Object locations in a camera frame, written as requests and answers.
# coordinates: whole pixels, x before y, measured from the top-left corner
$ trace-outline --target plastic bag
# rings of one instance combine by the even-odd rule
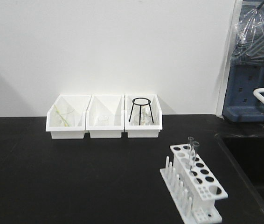
[[[264,5],[243,2],[230,64],[264,66]]]

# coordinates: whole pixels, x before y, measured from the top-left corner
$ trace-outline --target test tube rack hole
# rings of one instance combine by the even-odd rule
[[[195,166],[189,169],[189,144],[170,146],[174,161],[166,157],[160,169],[164,182],[185,224],[216,224],[222,217],[215,208],[215,200],[228,194],[197,154]]]

